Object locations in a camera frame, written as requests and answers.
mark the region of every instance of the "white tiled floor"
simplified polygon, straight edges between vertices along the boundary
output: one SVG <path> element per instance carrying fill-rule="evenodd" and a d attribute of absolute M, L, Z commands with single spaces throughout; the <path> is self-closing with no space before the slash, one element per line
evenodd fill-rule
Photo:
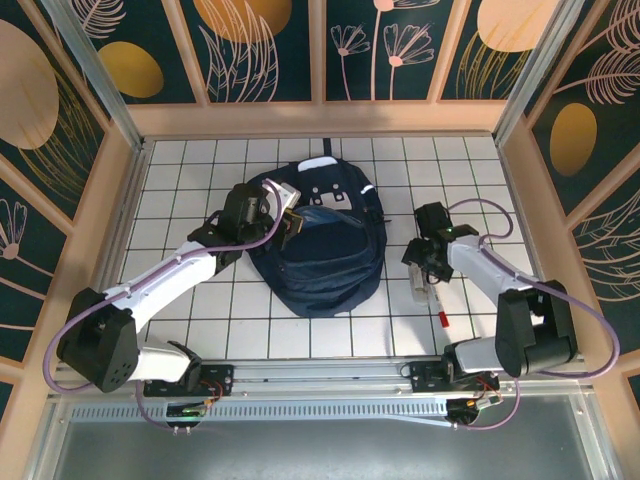
<path fill-rule="evenodd" d="M 400 262 L 417 235 L 412 212 L 424 203 L 451 206 L 482 197 L 515 212 L 491 138 L 332 138 L 330 144 L 334 156 L 356 163 L 379 186 L 388 246 L 374 296 L 336 318 L 298 318 L 244 255 L 159 312 L 149 336 L 186 343 L 205 359 L 282 359 L 435 354 L 453 341 L 493 334 L 495 306 L 476 285 L 455 274 L 449 284 L 437 286 L 450 322 L 444 329 L 427 307 L 413 302 L 408 271 Z M 323 153 L 321 138 L 157 142 L 122 280 L 170 255 L 222 207 L 235 183 Z M 512 218 L 514 234 L 493 245 L 509 262 L 531 272 L 515 213 Z M 469 223 L 481 234 L 507 229 L 501 214 L 479 204 L 460 206 L 452 220 Z"/>

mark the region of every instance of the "black bracket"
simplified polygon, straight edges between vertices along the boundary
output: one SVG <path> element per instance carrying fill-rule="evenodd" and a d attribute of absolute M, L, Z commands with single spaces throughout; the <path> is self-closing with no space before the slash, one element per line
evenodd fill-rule
<path fill-rule="evenodd" d="M 177 383 L 152 380 L 145 384 L 144 396 L 149 398 L 211 397 L 211 389 L 218 392 L 218 384 L 220 384 L 223 388 L 222 396 L 228 397 L 233 388 L 233 372 L 233 365 L 202 365 L 200 367 L 200 381 L 192 391 L 188 391 Z"/>
<path fill-rule="evenodd" d="M 491 372 L 459 375 L 454 364 L 446 357 L 440 360 L 426 360 L 408 363 L 407 378 L 411 380 L 413 393 L 428 392 L 478 392 L 489 387 L 499 390 L 500 382 Z"/>

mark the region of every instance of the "yellow circle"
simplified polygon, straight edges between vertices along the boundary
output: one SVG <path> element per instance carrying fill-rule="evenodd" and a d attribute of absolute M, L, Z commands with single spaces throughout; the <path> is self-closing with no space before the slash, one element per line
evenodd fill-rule
<path fill-rule="evenodd" d="M 245 0 L 194 0 L 193 3 L 204 23 L 216 35 L 232 42 L 249 43 L 250 28 L 255 30 L 256 27 L 249 22 L 250 15 Z M 259 17 L 262 17 L 273 36 L 289 23 L 291 0 L 246 0 L 246 4 L 255 15 L 258 28 Z M 253 33 L 252 39 L 260 40 L 261 34 Z"/>
<path fill-rule="evenodd" d="M 557 4 L 558 0 L 482 0 L 478 9 L 480 39 L 499 52 L 531 50 Z"/>
<path fill-rule="evenodd" d="M 560 175 L 571 177 L 585 166 L 598 135 L 596 117 L 589 107 L 570 103 L 551 129 L 551 164 Z"/>
<path fill-rule="evenodd" d="M 164 86 L 158 62 L 145 50 L 129 42 L 113 42 L 98 51 L 116 88 L 136 98 L 152 97 Z"/>
<path fill-rule="evenodd" d="M 58 84 L 47 56 L 31 37 L 0 20 L 0 138 L 39 148 L 56 128 Z"/>

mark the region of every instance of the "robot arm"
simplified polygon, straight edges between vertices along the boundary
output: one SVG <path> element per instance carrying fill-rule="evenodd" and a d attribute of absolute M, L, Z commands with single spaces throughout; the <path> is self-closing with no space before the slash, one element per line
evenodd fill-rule
<path fill-rule="evenodd" d="M 415 215 L 422 238 L 409 243 L 403 263 L 417 264 L 428 277 L 445 282 L 457 270 L 497 306 L 495 337 L 447 348 L 458 375 L 504 370 L 517 378 L 574 358 L 577 341 L 566 301 L 538 290 L 532 285 L 538 279 L 483 249 L 469 225 L 453 226 L 441 203 L 424 205 Z M 559 282 L 543 283 L 565 292 Z M 533 325 L 532 316 L 543 322 Z"/>
<path fill-rule="evenodd" d="M 283 212 L 293 206 L 299 192 L 276 185 L 275 192 L 238 184 L 228 194 L 217 223 L 205 222 L 188 235 L 170 257 L 142 275 L 102 293 L 87 288 L 72 302 L 69 319 L 103 302 L 117 299 L 71 328 L 60 339 L 58 357 L 105 393 L 130 380 L 163 380 L 194 389 L 200 380 L 200 358 L 178 342 L 147 341 L 138 345 L 137 333 L 161 309 L 184 292 L 222 272 L 242 255 L 237 246 L 264 238 Z M 286 213 L 277 226 L 274 242 L 284 243 L 300 228 Z M 236 246 L 234 251 L 207 248 Z"/>

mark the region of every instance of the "navy backpack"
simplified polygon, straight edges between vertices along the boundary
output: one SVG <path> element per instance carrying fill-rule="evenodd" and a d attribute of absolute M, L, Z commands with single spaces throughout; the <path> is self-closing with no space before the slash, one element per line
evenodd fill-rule
<path fill-rule="evenodd" d="M 377 290 L 387 234 L 375 187 L 355 165 L 333 157 L 293 162 L 249 181 L 288 183 L 301 196 L 302 230 L 283 249 L 250 250 L 273 292 L 301 317 L 353 310 Z"/>

